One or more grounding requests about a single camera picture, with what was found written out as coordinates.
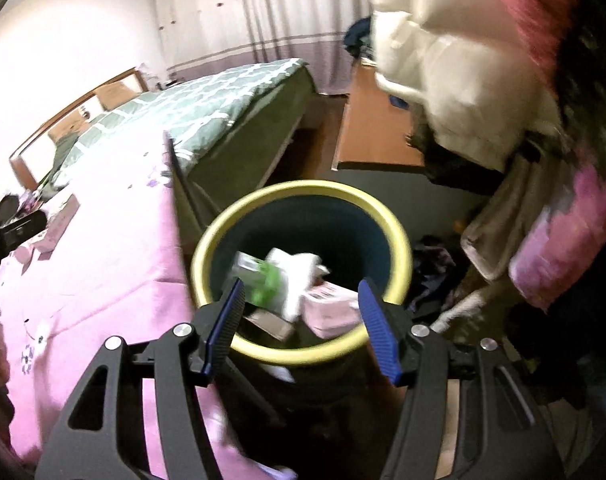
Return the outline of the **clear green-label plastic bottle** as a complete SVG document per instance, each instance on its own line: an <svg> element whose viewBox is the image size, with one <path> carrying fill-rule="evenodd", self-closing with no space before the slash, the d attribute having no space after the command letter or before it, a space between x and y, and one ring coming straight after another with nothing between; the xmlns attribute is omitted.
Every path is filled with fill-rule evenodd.
<svg viewBox="0 0 606 480"><path fill-rule="evenodd" d="M240 278L245 287L246 301L272 313L282 309L286 283L281 270L273 263L245 252L234 255L230 275Z"/></svg>

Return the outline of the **pink red small carton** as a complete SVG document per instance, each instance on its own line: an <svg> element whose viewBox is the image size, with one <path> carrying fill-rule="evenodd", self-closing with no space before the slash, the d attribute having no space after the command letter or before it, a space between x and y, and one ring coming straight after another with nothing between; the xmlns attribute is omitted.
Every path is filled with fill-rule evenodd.
<svg viewBox="0 0 606 480"><path fill-rule="evenodd" d="M339 337L361 323L358 293L323 282L304 292L302 319L319 338Z"/></svg>

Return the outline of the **white tissue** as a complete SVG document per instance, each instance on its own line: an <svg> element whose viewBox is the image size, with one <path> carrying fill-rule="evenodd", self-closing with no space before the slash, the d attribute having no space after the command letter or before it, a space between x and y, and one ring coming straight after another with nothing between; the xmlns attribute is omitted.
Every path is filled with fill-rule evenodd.
<svg viewBox="0 0 606 480"><path fill-rule="evenodd" d="M301 298L304 292L326 276L329 269L318 255L311 252L290 255L279 248L272 248L266 261L278 266L286 283L282 309L276 315L292 323L301 315Z"/></svg>

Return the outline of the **yellow-rimmed dark trash bin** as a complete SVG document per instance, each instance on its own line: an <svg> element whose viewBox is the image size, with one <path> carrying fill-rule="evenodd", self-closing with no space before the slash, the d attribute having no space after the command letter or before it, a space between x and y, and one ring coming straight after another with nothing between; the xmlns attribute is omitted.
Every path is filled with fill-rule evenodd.
<svg viewBox="0 0 606 480"><path fill-rule="evenodd" d="M292 328L267 342L242 330L232 342L233 351L285 382L367 343L356 302L363 278L401 304L411 273L396 215L358 188L324 180L275 184L232 203L206 228L190 268L199 306L219 297L230 278L242 278L248 303Z"/></svg>

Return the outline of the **brown cardboard tray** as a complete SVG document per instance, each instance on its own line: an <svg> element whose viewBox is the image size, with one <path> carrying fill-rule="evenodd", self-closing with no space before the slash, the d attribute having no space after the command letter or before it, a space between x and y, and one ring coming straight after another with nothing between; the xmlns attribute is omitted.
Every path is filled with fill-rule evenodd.
<svg viewBox="0 0 606 480"><path fill-rule="evenodd" d="M68 196L64 202L47 208L46 229L33 238L32 247L41 254L53 252L78 210L79 201L74 194Z"/></svg>

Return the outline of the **pink floral tablecloth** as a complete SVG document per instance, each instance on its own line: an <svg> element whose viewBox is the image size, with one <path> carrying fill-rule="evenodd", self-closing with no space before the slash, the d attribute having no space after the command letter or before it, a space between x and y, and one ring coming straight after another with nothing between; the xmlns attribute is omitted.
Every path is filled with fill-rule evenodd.
<svg viewBox="0 0 606 480"><path fill-rule="evenodd" d="M230 439L210 383L175 220L177 166L151 131L101 151L38 210L79 210L53 252L32 237L0 261L0 479L289 479Z"/></svg>

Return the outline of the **brown square pillow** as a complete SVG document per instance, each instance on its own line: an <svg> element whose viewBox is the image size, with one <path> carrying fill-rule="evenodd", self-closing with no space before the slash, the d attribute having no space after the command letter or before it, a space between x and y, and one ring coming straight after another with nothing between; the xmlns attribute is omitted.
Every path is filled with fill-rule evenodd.
<svg viewBox="0 0 606 480"><path fill-rule="evenodd" d="M115 81L94 89L102 108L109 112L140 96L141 91L129 88L123 81Z"/></svg>
<svg viewBox="0 0 606 480"><path fill-rule="evenodd" d="M73 110L65 117L61 118L47 132L49 139L57 144L70 134L81 134L91 127L86 115L80 110Z"/></svg>

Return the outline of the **green plaid bed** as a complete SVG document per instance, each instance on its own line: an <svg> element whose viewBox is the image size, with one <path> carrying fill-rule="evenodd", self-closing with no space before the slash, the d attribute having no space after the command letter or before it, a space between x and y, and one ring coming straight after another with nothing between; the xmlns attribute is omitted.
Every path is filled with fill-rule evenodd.
<svg viewBox="0 0 606 480"><path fill-rule="evenodd" d="M238 66L148 91L59 141L40 189L58 192L83 162L140 154L149 132L173 141L180 169L219 208L261 188L288 147L316 86L301 58Z"/></svg>

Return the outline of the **orange wooden desk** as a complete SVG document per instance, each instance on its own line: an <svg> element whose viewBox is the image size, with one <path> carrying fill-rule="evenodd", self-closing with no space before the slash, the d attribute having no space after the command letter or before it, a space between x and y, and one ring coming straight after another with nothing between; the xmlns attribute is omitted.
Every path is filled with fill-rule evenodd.
<svg viewBox="0 0 606 480"><path fill-rule="evenodd" d="M423 174L422 153L406 143L410 126L408 110L392 105L376 84L374 68L357 63L332 169Z"/></svg>

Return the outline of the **pile of dark clothes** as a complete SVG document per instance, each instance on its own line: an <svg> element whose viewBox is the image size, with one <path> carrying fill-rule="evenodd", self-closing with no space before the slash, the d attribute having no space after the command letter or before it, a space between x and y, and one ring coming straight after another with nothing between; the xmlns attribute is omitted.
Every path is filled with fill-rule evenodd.
<svg viewBox="0 0 606 480"><path fill-rule="evenodd" d="M355 60L360 58L374 60L370 16L361 18L347 29L343 37L343 47Z"/></svg>

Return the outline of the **cream puffer jacket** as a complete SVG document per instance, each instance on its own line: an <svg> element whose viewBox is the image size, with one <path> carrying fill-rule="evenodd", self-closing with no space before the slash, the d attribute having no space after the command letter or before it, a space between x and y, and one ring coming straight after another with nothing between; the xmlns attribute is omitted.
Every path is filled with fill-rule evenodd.
<svg viewBox="0 0 606 480"><path fill-rule="evenodd" d="M370 1L376 83L421 110L442 148L503 170L525 133L559 134L501 0Z"/></svg>

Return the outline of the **pink white striped curtain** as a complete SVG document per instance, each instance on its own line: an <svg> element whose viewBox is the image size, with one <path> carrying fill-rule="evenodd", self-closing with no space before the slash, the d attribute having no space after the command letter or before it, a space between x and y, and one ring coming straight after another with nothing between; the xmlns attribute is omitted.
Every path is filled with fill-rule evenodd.
<svg viewBox="0 0 606 480"><path fill-rule="evenodd" d="M350 86L343 38L369 0L155 0L168 72L196 79L227 68L301 58L323 94Z"/></svg>

